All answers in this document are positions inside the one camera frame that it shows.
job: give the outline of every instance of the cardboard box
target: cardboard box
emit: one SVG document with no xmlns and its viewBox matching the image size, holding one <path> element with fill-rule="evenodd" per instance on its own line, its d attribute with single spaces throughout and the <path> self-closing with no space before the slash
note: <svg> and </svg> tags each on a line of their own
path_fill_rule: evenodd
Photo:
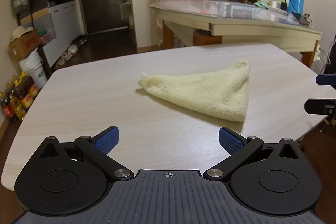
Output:
<svg viewBox="0 0 336 224">
<path fill-rule="evenodd" d="M 34 29 L 11 42 L 9 52 L 16 61 L 24 60 L 39 45 L 39 36 Z"/>
</svg>

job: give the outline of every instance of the crosshair marking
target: crosshair marking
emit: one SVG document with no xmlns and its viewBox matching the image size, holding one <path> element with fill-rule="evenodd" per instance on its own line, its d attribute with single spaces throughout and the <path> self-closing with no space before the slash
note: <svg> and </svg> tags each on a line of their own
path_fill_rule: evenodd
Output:
<svg viewBox="0 0 336 224">
<path fill-rule="evenodd" d="M 174 176 L 172 173 L 166 173 L 163 176 L 167 177 L 167 178 L 171 178 L 172 176 Z"/>
</svg>

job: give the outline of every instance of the drawer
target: drawer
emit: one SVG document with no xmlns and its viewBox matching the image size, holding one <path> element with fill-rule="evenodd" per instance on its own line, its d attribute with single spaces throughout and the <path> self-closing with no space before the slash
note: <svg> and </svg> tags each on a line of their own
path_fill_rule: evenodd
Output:
<svg viewBox="0 0 336 224">
<path fill-rule="evenodd" d="M 66 2 L 66 3 L 62 3 L 53 7 L 49 8 L 49 13 L 51 14 L 51 17 L 55 17 L 61 14 L 66 13 L 68 10 L 71 10 L 75 7 L 75 2 L 74 1 L 70 1 L 70 2 Z"/>
</svg>

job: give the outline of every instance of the blue gripper pad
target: blue gripper pad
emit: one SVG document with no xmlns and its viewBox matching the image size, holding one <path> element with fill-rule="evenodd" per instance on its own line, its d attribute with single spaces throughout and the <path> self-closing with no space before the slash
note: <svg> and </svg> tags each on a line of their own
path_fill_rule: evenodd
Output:
<svg viewBox="0 0 336 224">
<path fill-rule="evenodd" d="M 236 136 L 231 134 L 230 131 L 221 128 L 219 130 L 219 144 L 232 155 L 239 149 L 243 148 L 244 143 L 238 139 Z"/>
<path fill-rule="evenodd" d="M 98 137 L 93 145 L 107 155 L 119 143 L 119 129 L 117 127 L 109 127 L 99 133 Z"/>
</svg>

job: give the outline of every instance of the wooden table surface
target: wooden table surface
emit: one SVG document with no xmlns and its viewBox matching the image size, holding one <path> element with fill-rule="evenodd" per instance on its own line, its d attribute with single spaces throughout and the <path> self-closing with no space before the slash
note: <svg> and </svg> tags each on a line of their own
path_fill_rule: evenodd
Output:
<svg viewBox="0 0 336 224">
<path fill-rule="evenodd" d="M 250 102 L 245 123 L 228 122 L 148 96 L 137 84 L 148 75 L 183 75 L 224 69 L 248 60 Z M 255 135 L 265 142 L 298 139 L 324 117 L 308 115 L 308 98 L 336 97 L 317 86 L 316 74 L 266 43 L 235 43 L 149 52 L 56 71 L 26 115 L 11 146 L 1 177 L 14 189 L 16 177 L 47 136 L 72 142 L 111 125 L 120 130 L 109 156 L 135 174 L 139 169 L 206 169 L 228 157 L 219 145 L 220 127 Z"/>
</svg>

